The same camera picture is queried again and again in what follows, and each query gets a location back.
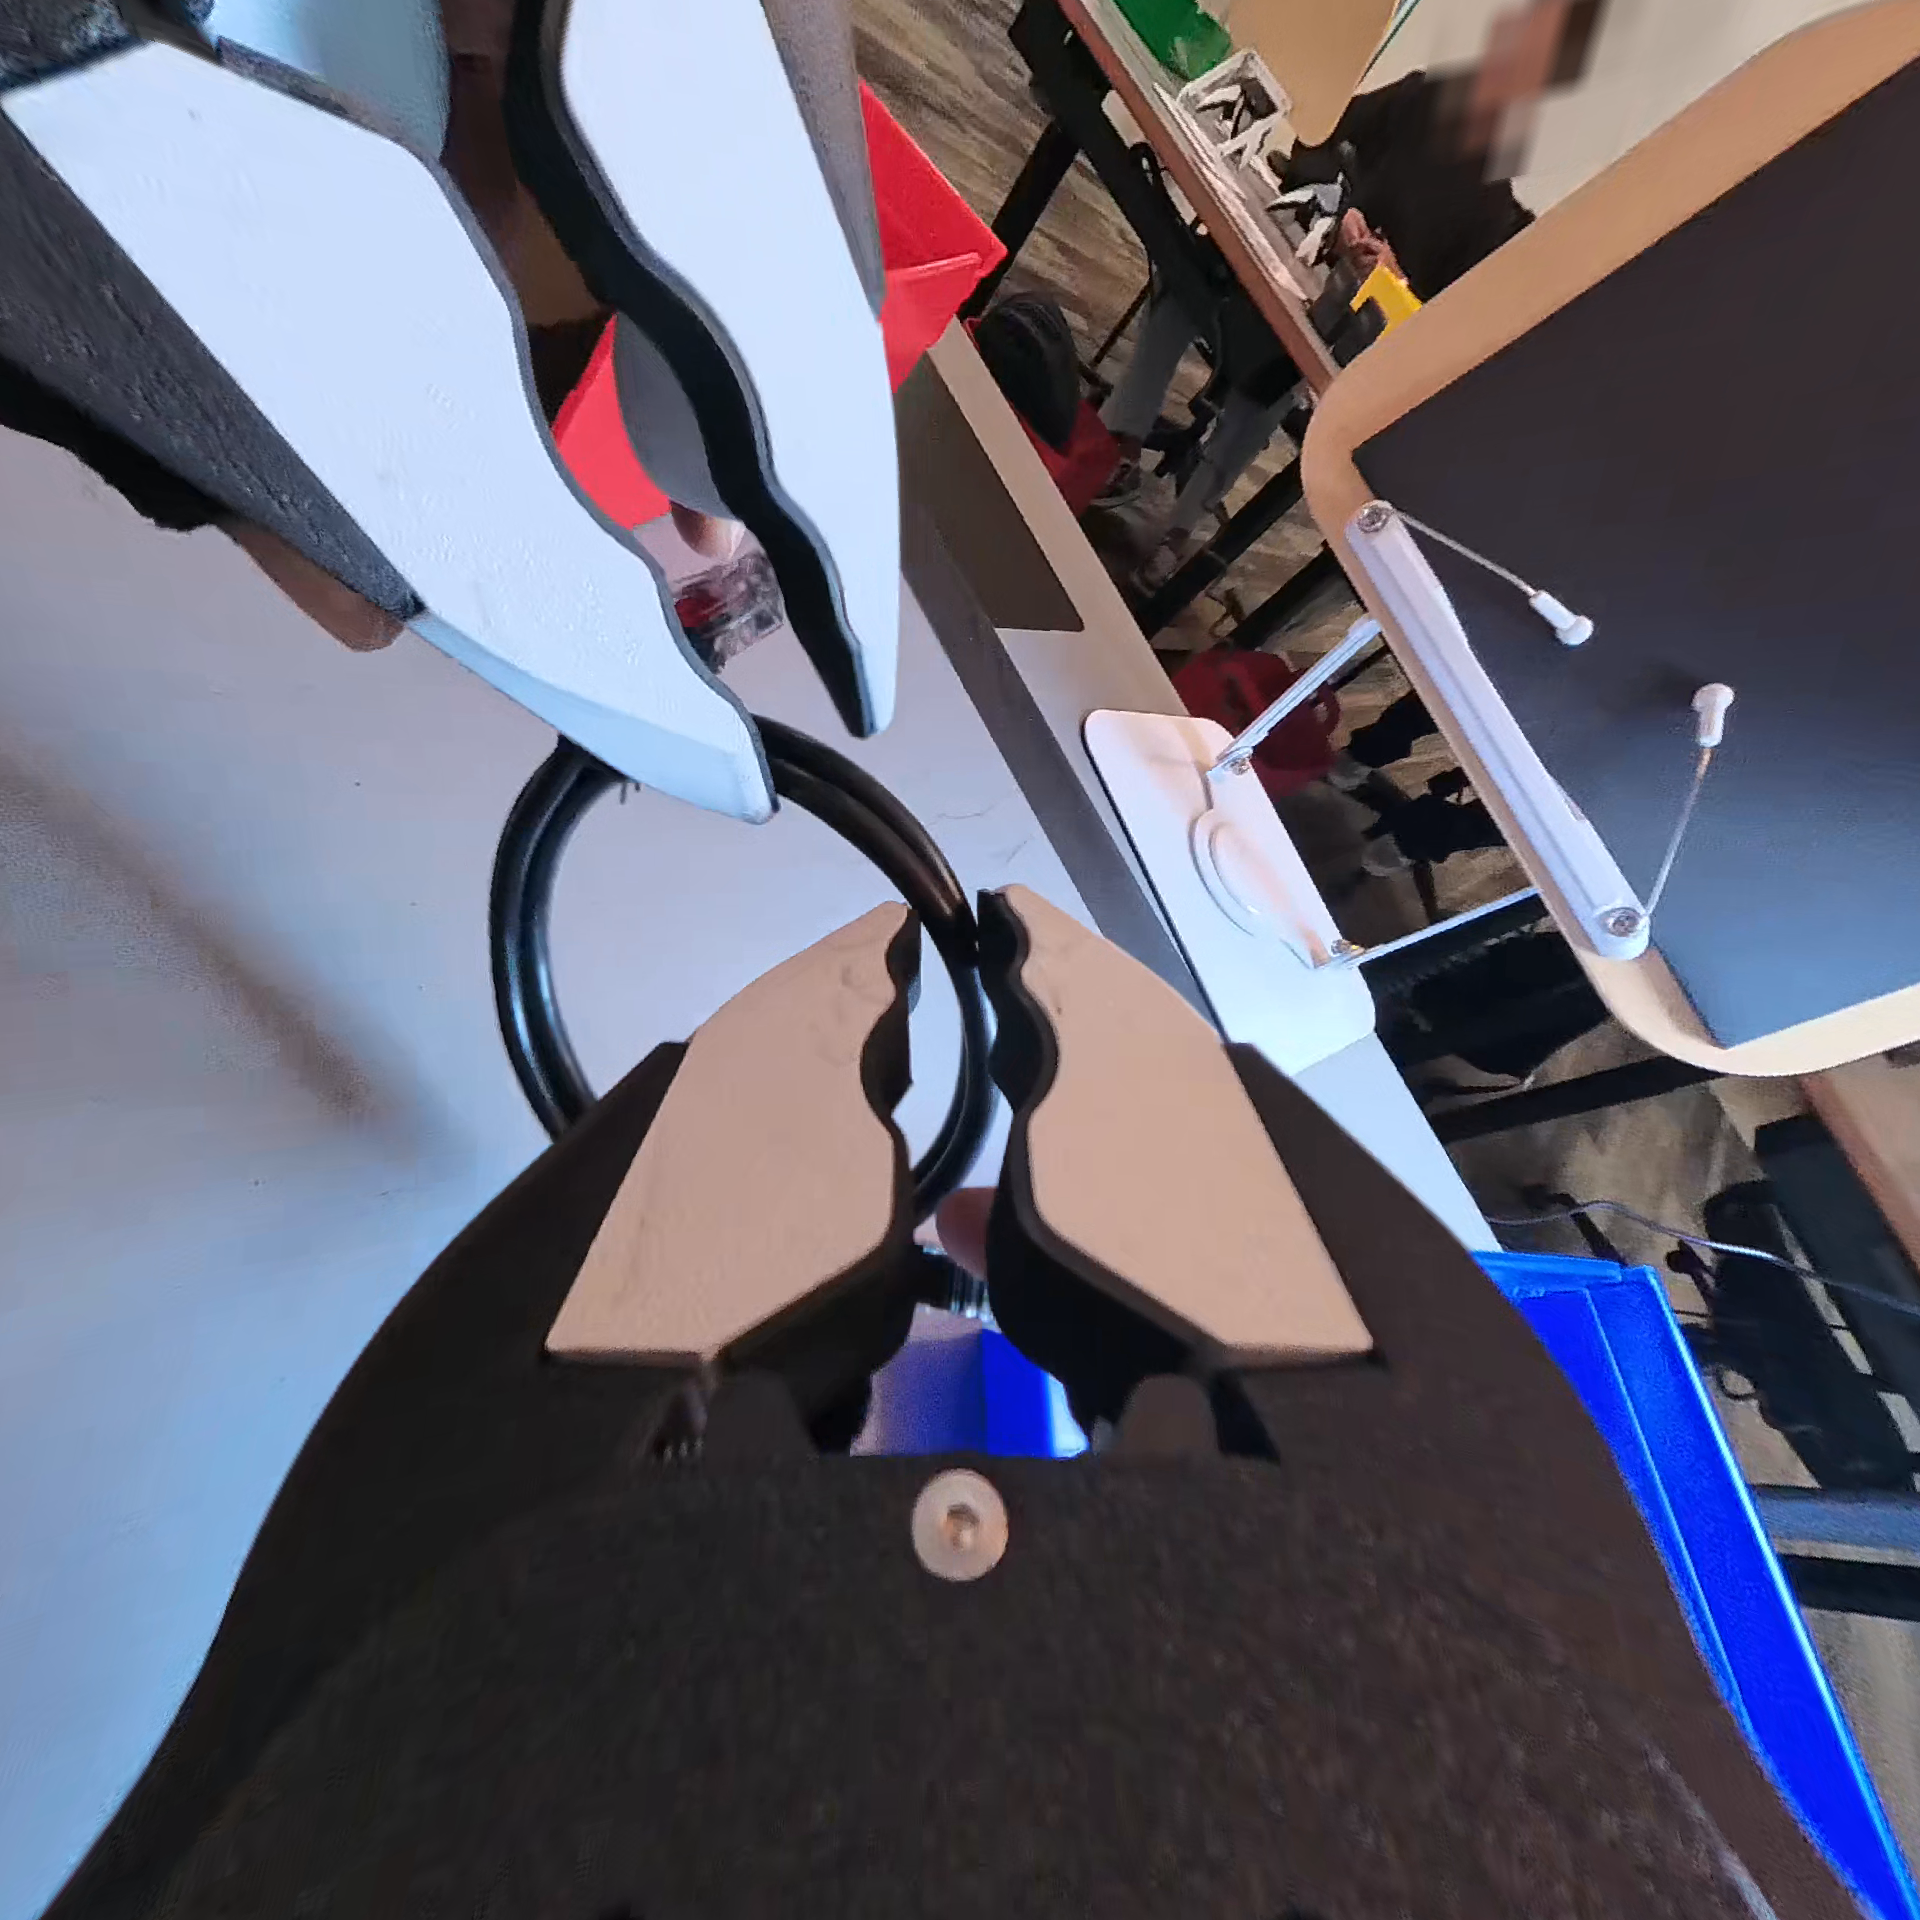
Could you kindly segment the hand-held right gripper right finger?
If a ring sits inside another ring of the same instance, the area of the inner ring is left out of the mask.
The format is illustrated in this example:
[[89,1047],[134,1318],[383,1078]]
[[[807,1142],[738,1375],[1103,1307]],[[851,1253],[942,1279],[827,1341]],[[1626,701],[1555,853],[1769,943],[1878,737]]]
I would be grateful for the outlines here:
[[1050,1374],[1290,1369],[1374,1350],[1212,1021],[1024,884],[976,905],[1011,1113],[999,1331]]

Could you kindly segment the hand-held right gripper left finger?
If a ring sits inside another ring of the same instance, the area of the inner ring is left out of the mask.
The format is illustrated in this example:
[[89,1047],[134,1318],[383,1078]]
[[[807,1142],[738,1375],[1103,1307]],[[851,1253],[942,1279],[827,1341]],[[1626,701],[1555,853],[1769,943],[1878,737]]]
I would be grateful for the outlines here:
[[905,1226],[892,1067],[921,927],[880,903],[760,975],[686,1044],[545,1348],[716,1365],[794,1329]]

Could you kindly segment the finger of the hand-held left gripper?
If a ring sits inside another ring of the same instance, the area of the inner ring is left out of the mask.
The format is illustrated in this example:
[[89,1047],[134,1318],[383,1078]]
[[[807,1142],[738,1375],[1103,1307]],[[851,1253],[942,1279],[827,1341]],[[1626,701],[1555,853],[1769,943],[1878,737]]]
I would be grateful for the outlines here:
[[752,534],[844,726],[884,731],[897,410],[847,12],[514,5],[512,154],[615,315],[642,473]]
[[571,483],[512,287],[433,161],[286,68],[171,41],[4,117],[399,572],[416,634],[620,775],[772,818],[755,722]]

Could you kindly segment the person's left hand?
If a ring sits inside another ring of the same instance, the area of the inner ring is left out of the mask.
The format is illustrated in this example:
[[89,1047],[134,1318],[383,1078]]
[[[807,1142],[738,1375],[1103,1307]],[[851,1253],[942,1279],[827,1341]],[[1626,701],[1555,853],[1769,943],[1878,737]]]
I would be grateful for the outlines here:
[[[684,634],[704,649],[704,659],[713,660],[719,647],[713,636],[720,634],[731,597],[727,579],[747,542],[747,531],[731,519],[710,516],[680,503],[671,507],[671,516],[684,545],[710,563],[706,570],[678,583],[672,594]],[[345,649],[372,654],[386,649],[400,636],[403,618],[338,583],[275,533],[231,515],[219,516],[217,525],[306,618]]]

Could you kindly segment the red plastic bin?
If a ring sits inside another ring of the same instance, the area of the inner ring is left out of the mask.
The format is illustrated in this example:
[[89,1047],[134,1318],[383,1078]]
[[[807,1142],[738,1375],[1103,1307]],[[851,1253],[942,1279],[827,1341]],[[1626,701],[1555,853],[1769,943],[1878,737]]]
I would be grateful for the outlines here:
[[[1007,261],[1007,244],[955,193],[870,82],[859,110],[875,193],[884,300],[880,333],[899,391],[955,319],[960,303]],[[667,495],[642,469],[617,407],[615,325],[566,396],[555,444],[587,498],[626,527],[666,516]]]

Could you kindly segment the black bag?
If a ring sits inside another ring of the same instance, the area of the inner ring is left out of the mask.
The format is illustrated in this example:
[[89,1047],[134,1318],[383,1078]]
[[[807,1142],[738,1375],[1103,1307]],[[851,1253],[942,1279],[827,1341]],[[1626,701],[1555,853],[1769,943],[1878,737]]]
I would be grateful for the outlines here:
[[1068,453],[1083,399],[1076,341],[1047,294],[1012,294],[972,326],[972,345],[1022,422],[1055,453]]

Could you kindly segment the white metal panel stand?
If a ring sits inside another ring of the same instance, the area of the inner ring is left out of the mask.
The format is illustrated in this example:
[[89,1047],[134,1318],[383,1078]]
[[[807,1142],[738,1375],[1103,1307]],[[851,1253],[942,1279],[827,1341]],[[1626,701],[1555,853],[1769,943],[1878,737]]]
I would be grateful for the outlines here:
[[1233,733],[1192,716],[1099,709],[1081,726],[1210,1017],[1228,1041],[1257,1047],[1287,1073],[1368,1041],[1377,1003],[1362,971],[1369,955],[1339,933],[1255,773],[1255,750],[1377,639],[1399,649],[1412,679],[1426,679],[1426,709],[1455,730],[1457,756],[1505,818],[1531,893],[1546,899],[1574,947],[1633,963],[1651,938],[1641,892],[1497,692],[1428,561],[1438,545],[1401,522],[1369,533],[1360,509],[1347,539],[1371,613],[1250,724]]

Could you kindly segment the clear plastic box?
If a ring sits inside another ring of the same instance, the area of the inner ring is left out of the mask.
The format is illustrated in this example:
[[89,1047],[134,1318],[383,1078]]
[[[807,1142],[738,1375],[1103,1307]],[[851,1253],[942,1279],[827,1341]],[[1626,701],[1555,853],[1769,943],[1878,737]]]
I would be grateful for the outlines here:
[[787,625],[778,573],[750,545],[667,590],[688,647],[716,677]]

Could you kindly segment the green box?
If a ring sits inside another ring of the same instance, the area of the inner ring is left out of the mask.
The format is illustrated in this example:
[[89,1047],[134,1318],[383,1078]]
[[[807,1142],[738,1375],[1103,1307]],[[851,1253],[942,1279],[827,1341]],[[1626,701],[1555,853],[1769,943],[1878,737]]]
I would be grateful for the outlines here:
[[1204,77],[1233,57],[1233,34],[1202,2],[1116,2],[1143,47],[1177,82]]

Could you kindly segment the wooden workbench with black legs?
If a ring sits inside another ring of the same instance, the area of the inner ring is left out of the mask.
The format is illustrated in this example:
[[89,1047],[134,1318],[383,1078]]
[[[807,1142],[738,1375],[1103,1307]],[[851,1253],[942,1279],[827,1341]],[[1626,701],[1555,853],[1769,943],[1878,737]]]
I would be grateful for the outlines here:
[[1152,287],[1208,349],[1222,388],[1194,476],[1238,483],[1233,429],[1260,426],[1303,444],[1337,362],[1313,323],[1316,281],[1296,274],[1230,164],[1179,114],[1160,68],[1116,5],[1027,2],[1008,38],[1042,110],[1042,130],[993,218],[1004,263],[972,298],[980,313],[1083,161],[1138,241]]

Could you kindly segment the white parts holder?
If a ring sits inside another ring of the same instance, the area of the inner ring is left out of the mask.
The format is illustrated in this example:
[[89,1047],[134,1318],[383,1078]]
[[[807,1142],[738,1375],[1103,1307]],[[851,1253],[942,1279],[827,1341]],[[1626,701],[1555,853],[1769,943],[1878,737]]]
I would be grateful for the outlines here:
[[1255,170],[1270,154],[1290,149],[1292,98],[1250,45],[1179,86],[1172,105],[1187,129],[1228,164]]

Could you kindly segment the blue plastic bin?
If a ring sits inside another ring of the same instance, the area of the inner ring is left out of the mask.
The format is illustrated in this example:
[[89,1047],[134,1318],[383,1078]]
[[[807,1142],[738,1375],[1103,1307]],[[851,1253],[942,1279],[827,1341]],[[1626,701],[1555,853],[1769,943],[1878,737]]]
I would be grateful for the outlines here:
[[[1768,1775],[1872,1916],[1915,1918],[1915,1874],[1652,1273],[1561,1254],[1478,1261],[1611,1449],[1703,1665]],[[928,1270],[935,1306],[920,1307],[875,1375],[856,1452],[1083,1454],[1060,1381],[996,1331],[984,1286],[942,1254],[928,1254]]]

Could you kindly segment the beige rounded panel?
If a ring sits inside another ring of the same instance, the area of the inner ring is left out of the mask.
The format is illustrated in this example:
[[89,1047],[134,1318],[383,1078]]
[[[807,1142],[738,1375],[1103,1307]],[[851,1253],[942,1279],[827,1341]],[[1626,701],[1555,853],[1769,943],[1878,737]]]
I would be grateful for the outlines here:
[[1287,97],[1298,141],[1334,137],[1401,2],[1230,2],[1238,47],[1252,47]]

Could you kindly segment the black panel with wooden edge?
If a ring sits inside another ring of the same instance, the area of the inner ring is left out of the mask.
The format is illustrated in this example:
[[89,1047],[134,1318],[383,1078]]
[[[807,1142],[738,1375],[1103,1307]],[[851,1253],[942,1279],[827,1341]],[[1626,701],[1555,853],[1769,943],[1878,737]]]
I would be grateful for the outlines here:
[[1369,498],[1593,621],[1564,647],[1432,547],[1496,691],[1644,897],[1736,691],[1648,948],[1575,948],[1675,1060],[1915,1044],[1915,5],[1777,38],[1335,377],[1308,500],[1362,603]]

